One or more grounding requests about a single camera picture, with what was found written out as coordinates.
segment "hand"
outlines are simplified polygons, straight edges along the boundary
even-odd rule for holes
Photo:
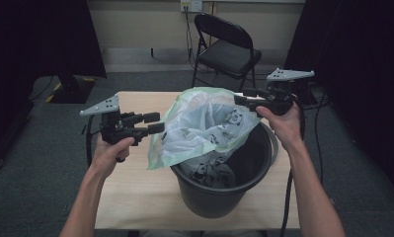
[[[265,107],[256,107],[256,111],[270,122],[271,129],[275,132],[285,150],[293,142],[298,139],[301,140],[300,111],[295,104],[285,115],[280,117],[274,115]]]
[[[102,140],[102,135],[99,133],[91,169],[107,178],[116,167],[116,158],[123,159],[129,155],[129,146],[132,143],[134,143],[134,138],[128,137],[115,145],[110,145]]]

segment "tabletop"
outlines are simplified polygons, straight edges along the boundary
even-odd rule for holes
[[[174,104],[179,92],[119,92],[122,113],[159,112]],[[210,219],[184,204],[176,176],[170,168],[147,170],[150,137],[130,147],[126,161],[107,178],[98,208],[97,229],[233,230],[279,229],[282,225],[289,159],[279,144],[275,162],[266,176],[248,190],[226,216]],[[299,228],[294,188],[287,228]]]

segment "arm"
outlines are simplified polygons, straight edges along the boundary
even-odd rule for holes
[[[86,172],[60,236],[94,235],[96,214],[104,182],[117,164],[116,157],[127,157],[129,146],[133,142],[134,139],[129,137],[110,146],[99,135],[94,159]]]
[[[257,111],[270,122],[271,129],[288,152],[297,195],[298,216],[303,236],[345,236],[338,213],[329,201],[307,148],[301,139],[299,108],[293,106],[282,116],[264,107]]]

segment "chair seat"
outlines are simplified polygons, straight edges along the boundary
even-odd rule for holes
[[[260,51],[254,49],[254,62],[250,50],[219,39],[198,57],[198,62],[236,78],[246,75],[261,59]]]

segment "person's right arm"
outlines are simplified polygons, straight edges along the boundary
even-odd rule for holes
[[[282,117],[275,116],[265,107],[257,107],[257,111],[270,122],[271,129],[275,131],[282,147],[288,152],[302,235],[345,236],[338,213],[320,184],[301,138],[299,108],[294,105]]]

